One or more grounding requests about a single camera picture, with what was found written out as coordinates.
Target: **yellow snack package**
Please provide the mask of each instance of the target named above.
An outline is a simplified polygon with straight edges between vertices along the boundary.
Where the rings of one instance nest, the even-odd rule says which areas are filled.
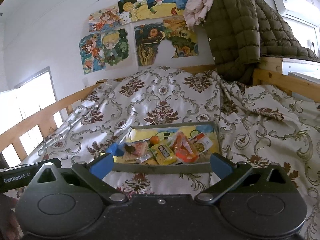
[[[166,145],[166,141],[153,145],[150,148],[160,165],[170,165],[177,161],[177,157],[172,150]]]

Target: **damask pattern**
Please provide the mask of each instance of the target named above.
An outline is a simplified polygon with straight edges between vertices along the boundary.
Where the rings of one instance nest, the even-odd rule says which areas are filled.
[[[278,162],[284,168],[308,206],[301,235],[320,240],[319,104],[289,97],[271,85],[246,87],[225,82],[214,71],[194,77],[169,67],[148,68],[121,82],[108,80],[23,163],[53,157],[60,158],[63,167],[80,160],[89,163],[132,125],[207,121],[219,127],[221,152],[233,162],[247,161],[261,168]],[[104,181],[128,196],[194,196],[218,178],[214,173],[137,171],[111,172]]]

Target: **pink fabric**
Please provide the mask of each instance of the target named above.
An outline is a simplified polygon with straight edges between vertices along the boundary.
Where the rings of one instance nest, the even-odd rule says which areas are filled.
[[[212,4],[213,0],[188,0],[183,16],[190,30],[205,19]]]

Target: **bed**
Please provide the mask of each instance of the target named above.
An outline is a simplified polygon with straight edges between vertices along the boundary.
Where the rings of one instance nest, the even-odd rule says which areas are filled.
[[[320,85],[266,69],[254,71],[253,84],[260,86],[225,82],[214,65],[147,68],[125,79],[99,81],[28,117],[0,135],[0,151],[12,144],[23,163],[58,157],[69,167],[92,161],[132,125],[213,121],[222,154],[233,162],[254,167],[278,162],[284,168],[308,206],[301,234],[320,239]],[[295,99],[290,92],[314,102]],[[78,100],[81,104],[73,109]],[[57,129],[53,114],[64,108],[69,117]],[[27,156],[19,137],[36,125],[44,142]],[[194,196],[219,181],[214,173],[116,171],[103,180],[129,197]],[[20,197],[23,190],[8,194]]]

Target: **human hand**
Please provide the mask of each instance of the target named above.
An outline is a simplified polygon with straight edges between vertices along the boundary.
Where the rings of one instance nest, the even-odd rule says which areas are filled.
[[[19,223],[11,210],[17,202],[18,200],[15,198],[0,194],[0,239],[19,239]]]

